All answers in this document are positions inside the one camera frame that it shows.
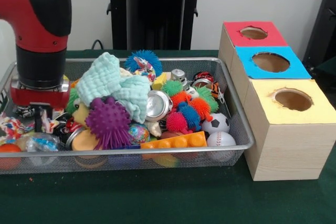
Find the baseball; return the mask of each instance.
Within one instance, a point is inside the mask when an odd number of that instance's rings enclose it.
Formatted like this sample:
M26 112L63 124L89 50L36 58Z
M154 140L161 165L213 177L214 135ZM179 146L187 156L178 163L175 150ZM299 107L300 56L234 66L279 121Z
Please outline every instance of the baseball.
M209 147L236 145L234 138L226 132L215 132L209 136L206 142ZM209 158L215 161L227 162L233 158L235 151L217 151L208 152L207 154Z

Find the orange spiky ball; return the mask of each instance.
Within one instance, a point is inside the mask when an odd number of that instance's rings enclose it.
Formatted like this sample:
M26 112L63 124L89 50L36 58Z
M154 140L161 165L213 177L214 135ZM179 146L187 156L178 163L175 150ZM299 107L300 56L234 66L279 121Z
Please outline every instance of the orange spiky ball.
M181 102L190 102L191 95L187 94L185 91L182 91L176 95L173 95L170 97L170 99L172 99L173 108L176 109Z
M210 115L211 107L205 100L198 97L190 101L189 105L197 111L201 120L207 120L208 122L212 121L213 117Z

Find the wooden box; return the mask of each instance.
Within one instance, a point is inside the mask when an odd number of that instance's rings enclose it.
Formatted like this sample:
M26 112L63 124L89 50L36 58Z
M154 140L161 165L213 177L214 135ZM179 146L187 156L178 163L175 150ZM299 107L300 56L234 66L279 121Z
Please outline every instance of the wooden box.
M290 47L236 47L231 77L242 104L250 79L310 79Z
M224 22L218 58L231 66L236 47L284 47L288 46L272 22Z
M336 139L336 111L314 80L251 80L244 110L256 139L253 180L317 179Z

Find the light blue cloth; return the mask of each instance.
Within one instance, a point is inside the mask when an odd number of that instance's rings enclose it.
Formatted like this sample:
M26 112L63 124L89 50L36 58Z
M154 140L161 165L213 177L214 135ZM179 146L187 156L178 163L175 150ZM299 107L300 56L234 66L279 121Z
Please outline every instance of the light blue cloth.
M92 63L76 85L79 98L90 107L94 98L112 96L120 102L130 114L132 120L144 123L149 80L145 76L121 77L119 59L103 53Z

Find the metal tray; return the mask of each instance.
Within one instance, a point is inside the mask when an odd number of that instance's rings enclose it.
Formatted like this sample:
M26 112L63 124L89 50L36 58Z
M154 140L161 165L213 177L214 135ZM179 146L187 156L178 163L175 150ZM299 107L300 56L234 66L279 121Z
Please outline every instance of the metal tray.
M71 81L75 81L90 68L93 61L94 59L67 59L65 75ZM225 64L217 58L162 58L161 61L164 71L171 71L175 68L183 69L186 72L188 80L192 80L193 76L200 71L209 71L215 77L219 82L220 88L224 91L226 100L225 104L220 105L219 111L229 118L229 133L235 139L236 146L85 152L0 153L0 164L3 162L15 162L18 158L20 159L20 164L15 169L0 169L0 174L233 166L241 157L244 150L254 144L254 136ZM1 108L8 116L15 116L13 114L13 102L9 91L9 83L12 75L16 72L16 65L13 63L0 82L0 90L2 90L0 97ZM231 159L224 162L215 161L209 158L209 152L230 155ZM143 158L143 154L160 155L154 160Z

